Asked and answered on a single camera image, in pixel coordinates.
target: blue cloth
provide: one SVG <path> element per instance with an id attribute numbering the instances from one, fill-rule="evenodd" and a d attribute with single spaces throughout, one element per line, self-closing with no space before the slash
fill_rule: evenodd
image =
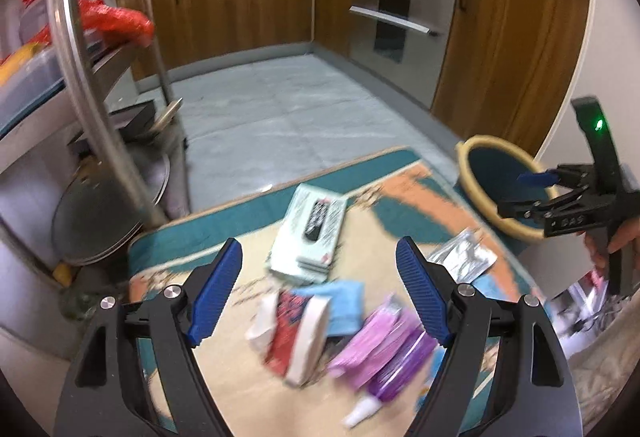
<path id="1" fill-rule="evenodd" d="M 329 302 L 327 337 L 352 336 L 362 328 L 364 284 L 353 280 L 336 280 L 291 291 L 300 296 L 326 296 Z"/>

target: pink object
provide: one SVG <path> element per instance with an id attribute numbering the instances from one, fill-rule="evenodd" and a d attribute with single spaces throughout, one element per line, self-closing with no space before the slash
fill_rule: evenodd
<path id="1" fill-rule="evenodd" d="M 396 355 L 409 335 L 419 327 L 420 319 L 417 314 L 410 309 L 403 308 L 399 319 L 382 343 L 361 364 L 344 374 L 344 378 L 353 390 L 362 388 L 366 382 L 382 370 Z"/>
<path id="2" fill-rule="evenodd" d="M 332 359 L 327 366 L 327 373 L 331 377 L 340 377 L 362 364 L 369 354 L 388 337 L 399 319 L 401 310 L 401 306 L 393 297 L 389 297 L 369 316 L 364 327 L 351 339 L 344 350 Z"/>

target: tile floor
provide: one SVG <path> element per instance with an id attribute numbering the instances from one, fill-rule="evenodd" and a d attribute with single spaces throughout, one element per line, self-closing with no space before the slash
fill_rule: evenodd
<path id="1" fill-rule="evenodd" d="M 401 116 L 313 55 L 174 83 L 189 138 L 194 212 L 391 146 L 408 145 L 449 181 L 455 163 Z M 159 91 L 140 96 L 160 100 Z"/>

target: white cap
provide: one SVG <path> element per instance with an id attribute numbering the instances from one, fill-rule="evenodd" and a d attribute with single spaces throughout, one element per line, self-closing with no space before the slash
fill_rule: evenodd
<path id="1" fill-rule="evenodd" d="M 347 428 L 353 428 L 365 419 L 375 415 L 380 408 L 382 408 L 382 401 L 371 394 L 367 394 L 358 401 L 356 406 L 353 407 L 353 410 L 351 410 L 351 413 L 342 419 L 342 424 Z"/>

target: silver screw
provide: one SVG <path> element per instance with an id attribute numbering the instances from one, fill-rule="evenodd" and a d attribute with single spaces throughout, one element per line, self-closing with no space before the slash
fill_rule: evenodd
<path id="1" fill-rule="evenodd" d="M 540 300 L 538 300 L 537 296 L 526 294 L 524 295 L 524 303 L 526 303 L 529 307 L 537 307 L 538 305 L 540 305 Z"/>
<path id="2" fill-rule="evenodd" d="M 180 296 L 181 292 L 182 289 L 179 285 L 170 285 L 169 287 L 164 288 L 162 294 L 164 294 L 166 298 L 177 298 L 178 296 Z"/>
<path id="3" fill-rule="evenodd" d="M 111 309 L 114 305 L 116 305 L 116 299 L 113 296 L 105 296 L 100 300 L 100 307 L 103 309 Z"/>
<path id="4" fill-rule="evenodd" d="M 476 294 L 476 289 L 470 283 L 461 283 L 458 286 L 458 292 L 460 296 L 470 297 Z"/>

